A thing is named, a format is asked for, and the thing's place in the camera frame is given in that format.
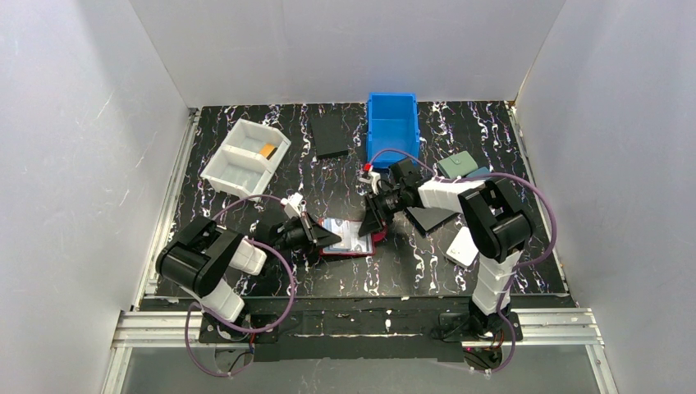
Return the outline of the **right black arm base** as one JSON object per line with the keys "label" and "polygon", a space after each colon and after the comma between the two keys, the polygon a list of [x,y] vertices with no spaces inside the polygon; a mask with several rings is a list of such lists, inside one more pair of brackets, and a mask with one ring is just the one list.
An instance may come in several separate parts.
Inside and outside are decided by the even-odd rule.
{"label": "right black arm base", "polygon": [[507,360],[503,347],[524,339],[519,316],[510,313],[508,308],[503,309],[502,314],[505,319],[496,312],[486,316],[478,312],[441,313],[429,336],[435,341],[460,343],[470,369],[491,373]]}

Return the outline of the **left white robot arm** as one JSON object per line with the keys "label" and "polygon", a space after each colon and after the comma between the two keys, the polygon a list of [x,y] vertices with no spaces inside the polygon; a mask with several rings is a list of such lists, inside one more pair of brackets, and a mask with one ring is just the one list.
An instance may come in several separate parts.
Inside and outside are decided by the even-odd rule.
{"label": "left white robot arm", "polygon": [[229,268],[258,275],[270,253],[259,241],[277,251],[322,249],[341,242],[341,237],[302,213],[282,222],[262,218],[249,238],[220,227],[214,220],[197,217],[178,231],[157,257],[157,273],[176,283],[208,311],[235,322],[245,303],[223,278]]}

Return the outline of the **red card holder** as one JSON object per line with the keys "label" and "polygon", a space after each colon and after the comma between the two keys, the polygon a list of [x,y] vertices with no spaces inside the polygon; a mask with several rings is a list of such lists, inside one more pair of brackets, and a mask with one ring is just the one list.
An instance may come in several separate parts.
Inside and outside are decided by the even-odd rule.
{"label": "red card holder", "polygon": [[359,236],[359,228],[362,222],[339,219],[322,218],[319,223],[328,231],[341,239],[320,250],[324,256],[366,257],[376,253],[374,239],[371,235]]}

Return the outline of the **orange credit card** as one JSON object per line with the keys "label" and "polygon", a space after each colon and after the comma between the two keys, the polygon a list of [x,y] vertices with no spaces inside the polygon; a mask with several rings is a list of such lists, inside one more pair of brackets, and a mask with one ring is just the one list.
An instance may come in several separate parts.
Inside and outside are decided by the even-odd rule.
{"label": "orange credit card", "polygon": [[262,155],[264,158],[267,160],[270,160],[271,157],[277,152],[277,146],[272,145],[272,144],[265,144],[261,150],[259,151],[259,154]]}

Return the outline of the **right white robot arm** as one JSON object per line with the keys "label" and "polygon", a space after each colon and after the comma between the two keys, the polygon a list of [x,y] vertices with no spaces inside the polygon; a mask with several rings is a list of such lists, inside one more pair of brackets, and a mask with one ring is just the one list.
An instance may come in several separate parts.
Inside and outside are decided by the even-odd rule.
{"label": "right white robot arm", "polygon": [[536,228],[510,181],[504,176],[449,181],[427,178],[410,158],[393,163],[389,172],[391,181],[369,173],[373,190],[365,197],[359,235],[385,230],[396,213],[408,208],[462,214],[479,255],[469,315],[486,328],[501,322],[508,315],[515,266]]}

